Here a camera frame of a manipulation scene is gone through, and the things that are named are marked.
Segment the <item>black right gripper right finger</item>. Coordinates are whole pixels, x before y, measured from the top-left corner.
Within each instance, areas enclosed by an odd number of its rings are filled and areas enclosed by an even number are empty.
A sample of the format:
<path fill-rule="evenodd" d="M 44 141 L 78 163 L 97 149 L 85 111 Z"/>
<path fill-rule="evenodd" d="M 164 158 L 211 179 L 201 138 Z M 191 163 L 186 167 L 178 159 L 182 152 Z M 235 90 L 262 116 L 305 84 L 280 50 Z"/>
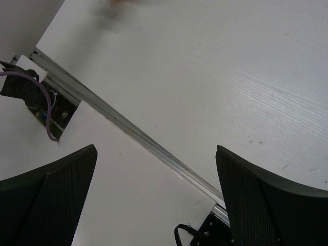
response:
<path fill-rule="evenodd" d="M 283 178 L 217 147 L 235 245 L 327 245 L 327 191 Z"/>

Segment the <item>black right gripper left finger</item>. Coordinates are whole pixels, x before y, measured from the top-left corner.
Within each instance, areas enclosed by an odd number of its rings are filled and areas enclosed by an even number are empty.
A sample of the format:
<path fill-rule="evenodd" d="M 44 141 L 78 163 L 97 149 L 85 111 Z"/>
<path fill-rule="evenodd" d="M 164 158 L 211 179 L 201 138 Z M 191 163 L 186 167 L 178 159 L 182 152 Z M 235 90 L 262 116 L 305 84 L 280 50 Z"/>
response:
<path fill-rule="evenodd" d="M 71 245 L 97 161 L 88 145 L 1 181 L 1 245 Z"/>

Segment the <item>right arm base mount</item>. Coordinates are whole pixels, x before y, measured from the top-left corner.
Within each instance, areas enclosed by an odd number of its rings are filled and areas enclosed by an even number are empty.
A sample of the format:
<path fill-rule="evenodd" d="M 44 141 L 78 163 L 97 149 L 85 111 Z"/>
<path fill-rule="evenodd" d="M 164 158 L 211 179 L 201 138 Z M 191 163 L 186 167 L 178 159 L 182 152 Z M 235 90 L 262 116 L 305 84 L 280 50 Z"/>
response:
<path fill-rule="evenodd" d="M 187 224 L 179 224 L 174 229 L 174 237 L 177 246 L 182 246 L 179 229 L 193 236 L 189 245 L 211 246 L 211 245 L 235 245 L 230 227 L 217 215 L 210 213 L 199 230 Z"/>

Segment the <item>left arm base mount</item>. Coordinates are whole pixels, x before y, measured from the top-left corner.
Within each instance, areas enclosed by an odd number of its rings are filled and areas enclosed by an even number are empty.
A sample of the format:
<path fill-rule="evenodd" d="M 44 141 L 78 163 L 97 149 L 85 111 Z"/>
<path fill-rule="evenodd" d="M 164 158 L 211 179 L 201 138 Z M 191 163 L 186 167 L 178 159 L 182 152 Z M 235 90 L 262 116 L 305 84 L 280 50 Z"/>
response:
<path fill-rule="evenodd" d="M 78 103 L 73 102 L 44 80 L 33 69 L 1 61 L 5 78 L 1 96 L 21 99 L 27 109 L 45 126 L 47 135 L 58 142 Z"/>

